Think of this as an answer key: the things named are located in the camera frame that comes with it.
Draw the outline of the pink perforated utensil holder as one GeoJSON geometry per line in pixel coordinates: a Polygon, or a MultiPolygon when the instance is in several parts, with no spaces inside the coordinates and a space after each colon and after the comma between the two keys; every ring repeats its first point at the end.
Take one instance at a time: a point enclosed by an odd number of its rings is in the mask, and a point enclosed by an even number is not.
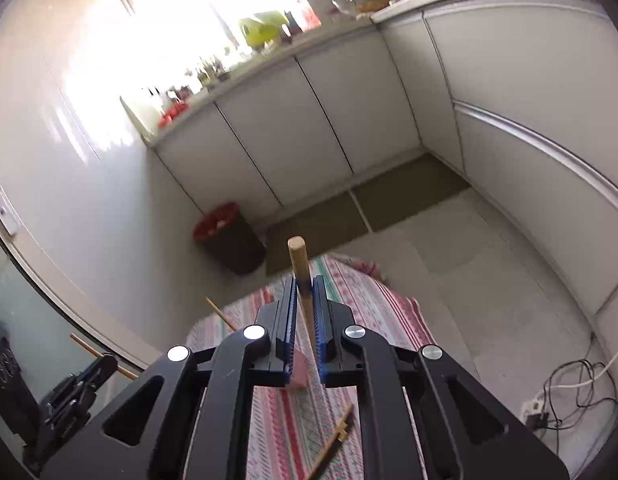
{"type": "Polygon", "coordinates": [[[309,361],[298,348],[294,348],[291,362],[291,374],[286,388],[307,389],[309,386],[309,361]]]}

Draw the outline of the patterned woven tablecloth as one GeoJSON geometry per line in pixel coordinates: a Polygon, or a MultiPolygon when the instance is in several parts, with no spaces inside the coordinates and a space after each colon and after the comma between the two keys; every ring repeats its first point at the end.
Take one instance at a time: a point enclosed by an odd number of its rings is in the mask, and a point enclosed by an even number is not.
{"type": "MultiPolygon", "coordinates": [[[[389,289],[375,262],[326,254],[313,259],[310,270],[313,276],[323,276],[328,300],[348,306],[356,323],[381,334],[390,344],[409,350],[434,344],[415,298],[389,289]]],[[[285,282],[290,277],[290,273],[283,274],[283,278],[228,304],[222,309],[223,314],[238,328],[255,322],[261,306],[282,299],[285,282]]],[[[309,384],[299,389],[254,388],[246,479],[305,478],[351,404],[358,422],[356,388],[323,387],[310,354],[301,308],[298,314],[295,343],[310,359],[309,384]]],[[[185,344],[199,351],[216,347],[230,334],[220,316],[210,313],[193,325],[185,344]]],[[[357,424],[321,478],[363,479],[357,424]]]]}

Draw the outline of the black chopstick gold band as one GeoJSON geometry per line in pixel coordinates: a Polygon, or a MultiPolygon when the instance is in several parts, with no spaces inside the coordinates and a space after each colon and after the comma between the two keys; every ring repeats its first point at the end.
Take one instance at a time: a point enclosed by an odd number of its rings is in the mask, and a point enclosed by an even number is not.
{"type": "Polygon", "coordinates": [[[335,455],[341,449],[343,444],[349,439],[351,428],[353,426],[354,407],[355,405],[350,404],[349,407],[346,408],[346,411],[343,416],[341,416],[341,419],[335,426],[331,436],[327,439],[326,444],[323,446],[323,449],[315,460],[311,471],[305,477],[306,480],[320,479],[326,469],[329,468],[335,455]]]}

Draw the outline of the green yellow watering can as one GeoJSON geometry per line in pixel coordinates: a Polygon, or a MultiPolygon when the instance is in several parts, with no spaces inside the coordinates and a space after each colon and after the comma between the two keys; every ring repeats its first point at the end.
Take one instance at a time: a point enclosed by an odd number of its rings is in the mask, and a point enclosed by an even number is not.
{"type": "Polygon", "coordinates": [[[241,31],[248,47],[261,51],[271,41],[291,40],[288,18],[279,11],[255,13],[239,21],[241,31]]]}

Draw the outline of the dark red-rimmed waste bin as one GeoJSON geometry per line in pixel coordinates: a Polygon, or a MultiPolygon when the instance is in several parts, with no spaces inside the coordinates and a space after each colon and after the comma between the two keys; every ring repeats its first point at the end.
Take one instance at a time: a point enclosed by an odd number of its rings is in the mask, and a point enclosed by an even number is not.
{"type": "Polygon", "coordinates": [[[192,236],[211,257],[236,275],[254,272],[266,260],[265,245],[234,202],[204,214],[195,224],[192,236]]]}

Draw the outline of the white power strip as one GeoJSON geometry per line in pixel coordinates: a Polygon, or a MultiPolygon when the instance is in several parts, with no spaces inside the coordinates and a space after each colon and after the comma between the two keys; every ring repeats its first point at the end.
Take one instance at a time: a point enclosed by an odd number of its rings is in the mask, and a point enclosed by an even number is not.
{"type": "Polygon", "coordinates": [[[518,418],[527,425],[532,420],[538,420],[542,414],[544,414],[544,393],[540,391],[530,400],[523,402],[518,418]]]}

